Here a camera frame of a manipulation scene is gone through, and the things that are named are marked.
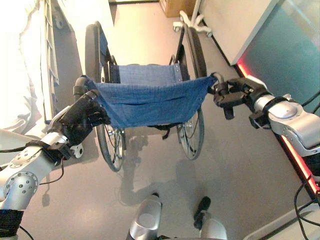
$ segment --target cable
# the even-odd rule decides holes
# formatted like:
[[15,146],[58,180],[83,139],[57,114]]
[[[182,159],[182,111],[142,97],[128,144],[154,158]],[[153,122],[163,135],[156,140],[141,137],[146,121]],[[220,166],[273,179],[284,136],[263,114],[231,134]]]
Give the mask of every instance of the cable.
[[315,108],[313,109],[312,113],[315,114],[316,111],[320,108],[320,102],[318,103],[317,106],[315,106]]
[[23,149],[25,149],[25,146],[13,148],[13,149],[6,149],[6,150],[0,150],[0,153],[14,153],[14,152],[21,152]]
[[305,222],[307,222],[307,223],[309,223],[309,224],[316,225],[316,226],[320,227],[320,223],[314,222],[314,221],[311,221],[311,220],[308,220],[308,219],[306,219],[306,218],[304,218],[303,216],[300,215],[300,212],[301,212],[303,209],[305,209],[305,208],[308,207],[309,205],[315,203],[316,201],[317,201],[317,199],[314,199],[314,200],[308,202],[307,204],[303,205],[302,207],[300,207],[300,208],[298,209],[298,214],[299,214],[299,218],[300,218],[301,220],[303,220],[303,221],[305,221]]
[[29,236],[31,240],[34,240],[34,238],[31,236],[31,234],[27,230],[25,230],[22,226],[19,226],[19,228],[21,228]]
[[313,95],[312,97],[310,97],[307,101],[305,101],[304,103],[301,104],[302,107],[308,105],[309,103],[311,103],[316,97],[318,97],[320,95],[320,90]]
[[61,176],[59,178],[57,178],[56,180],[40,183],[39,185],[52,184],[52,183],[55,183],[55,182],[59,181],[65,174],[64,160],[65,160],[65,158],[63,157],[61,159]]
[[301,219],[300,219],[300,215],[299,215],[299,212],[298,212],[298,207],[297,207],[297,198],[298,198],[298,194],[300,193],[300,191],[304,188],[304,186],[307,184],[307,182],[309,181],[309,179],[311,178],[311,175],[303,182],[303,184],[299,187],[299,189],[296,191],[295,195],[294,195],[294,199],[293,199],[293,204],[294,204],[294,209],[295,209],[295,214],[296,214],[296,218],[298,219],[298,222],[299,222],[299,225],[300,225],[300,228],[301,228],[301,232],[302,232],[302,235],[303,237],[305,238],[305,240],[309,240],[307,238],[307,235],[306,235],[306,232],[305,232],[305,229],[304,229],[304,226],[301,222]]

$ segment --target gray floor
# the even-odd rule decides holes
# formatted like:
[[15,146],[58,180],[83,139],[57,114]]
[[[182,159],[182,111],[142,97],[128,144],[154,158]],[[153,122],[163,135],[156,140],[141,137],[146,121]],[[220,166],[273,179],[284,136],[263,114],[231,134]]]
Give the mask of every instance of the gray floor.
[[[166,18],[158,3],[120,5],[114,29],[106,32],[110,51],[120,65],[167,64],[178,44],[179,34],[172,31],[177,20]],[[238,76],[212,39],[201,34],[200,40],[208,73]],[[81,68],[74,35],[55,31],[55,42],[61,82],[57,96],[63,108],[72,103],[72,85]],[[186,159],[174,131],[163,141],[158,130],[130,128],[123,169],[114,173],[93,132],[84,141],[82,159],[66,162],[59,182],[39,188],[21,225],[35,240],[124,240],[139,203],[157,191],[163,201],[160,235],[197,237],[193,213],[201,198],[209,196],[209,211],[225,225],[228,239],[240,240],[292,210],[300,181],[274,135],[251,127],[245,106],[236,108],[231,121],[210,95],[202,109],[205,137],[196,161]],[[46,181],[60,174],[57,169]],[[301,199],[308,197],[303,193]]]

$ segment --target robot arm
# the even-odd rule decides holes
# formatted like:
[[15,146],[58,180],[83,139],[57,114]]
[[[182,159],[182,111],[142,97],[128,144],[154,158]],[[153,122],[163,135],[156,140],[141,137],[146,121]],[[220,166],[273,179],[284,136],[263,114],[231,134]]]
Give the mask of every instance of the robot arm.
[[270,125],[302,157],[320,153],[320,117],[305,112],[290,95],[274,97],[261,80],[252,76],[227,82],[218,73],[213,76],[219,82],[213,90],[214,102],[224,109],[227,119],[234,118],[234,106],[246,104],[252,111],[249,119],[256,129]]
[[26,148],[0,171],[0,239],[16,239],[25,210],[39,183],[62,159],[72,156],[72,146],[80,144],[100,124],[110,124],[106,111],[97,103],[98,93],[88,91],[72,106],[58,113],[41,140]]

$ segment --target strap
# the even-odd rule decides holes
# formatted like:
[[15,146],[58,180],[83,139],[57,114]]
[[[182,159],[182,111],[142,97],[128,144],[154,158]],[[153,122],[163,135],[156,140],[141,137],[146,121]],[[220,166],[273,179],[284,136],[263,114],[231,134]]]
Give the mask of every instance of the strap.
[[156,128],[158,130],[166,130],[166,134],[162,136],[162,140],[165,140],[169,137],[169,133],[170,133],[170,129],[179,125],[181,123],[171,123],[171,124],[168,124],[168,125],[151,125],[151,126],[148,126],[149,128]]
[[263,113],[267,113],[269,111],[270,108],[272,108],[274,105],[281,103],[283,101],[288,101],[288,99],[286,99],[283,96],[277,96],[274,99],[272,99],[271,101],[269,101],[264,107],[262,112]]
[[49,145],[40,140],[31,140],[25,147],[37,146],[41,147],[43,151],[51,158],[53,162],[60,163],[62,157],[66,159],[71,158],[72,152],[70,148],[65,143],[56,142],[53,145]]

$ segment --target cardboard box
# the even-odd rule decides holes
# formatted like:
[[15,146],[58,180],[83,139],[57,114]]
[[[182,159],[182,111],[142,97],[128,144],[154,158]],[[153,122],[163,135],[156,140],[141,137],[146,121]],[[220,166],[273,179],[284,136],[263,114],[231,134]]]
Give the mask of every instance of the cardboard box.
[[183,10],[188,16],[192,16],[196,0],[160,0],[160,5],[164,14],[170,17],[179,17],[180,10]]

